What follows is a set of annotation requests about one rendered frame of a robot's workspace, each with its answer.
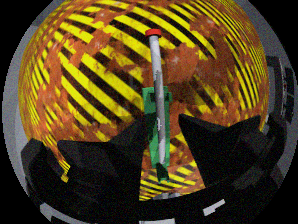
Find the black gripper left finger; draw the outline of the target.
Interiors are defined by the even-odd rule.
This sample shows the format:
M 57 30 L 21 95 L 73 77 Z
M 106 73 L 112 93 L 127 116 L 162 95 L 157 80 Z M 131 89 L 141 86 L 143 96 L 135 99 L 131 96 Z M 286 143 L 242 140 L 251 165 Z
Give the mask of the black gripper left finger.
M 57 147 L 69 165 L 110 173 L 130 200 L 140 201 L 144 143 L 144 117 L 140 117 L 106 143 L 59 140 Z

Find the grey pin with red cap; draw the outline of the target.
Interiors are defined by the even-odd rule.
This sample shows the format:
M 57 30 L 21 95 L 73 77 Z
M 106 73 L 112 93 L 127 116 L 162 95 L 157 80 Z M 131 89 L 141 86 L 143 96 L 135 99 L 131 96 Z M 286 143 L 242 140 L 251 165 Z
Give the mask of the grey pin with red cap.
M 158 39 L 161 37 L 161 30 L 146 30 L 146 39 L 149 39 L 150 52 L 152 52 L 152 72 L 154 93 L 156 93 L 156 109 L 157 109 L 157 143 L 158 157 L 160 163 L 165 163 L 165 120 L 164 120 L 164 91 L 162 91 L 162 64 L 160 56 L 160 44 Z

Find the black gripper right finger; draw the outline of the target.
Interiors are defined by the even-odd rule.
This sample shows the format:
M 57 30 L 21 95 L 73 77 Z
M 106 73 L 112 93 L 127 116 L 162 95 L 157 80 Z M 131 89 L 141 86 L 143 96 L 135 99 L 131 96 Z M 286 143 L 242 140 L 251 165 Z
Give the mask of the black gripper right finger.
M 247 133 L 258 129 L 259 123 L 261 123 L 261 115 L 238 121 L 229 128 L 196 119 L 185 113 L 178 115 L 182 135 L 196 160 L 194 163 L 197 165 L 198 172 L 201 173 L 205 188 L 218 183 L 218 176 L 234 155 L 239 141 Z

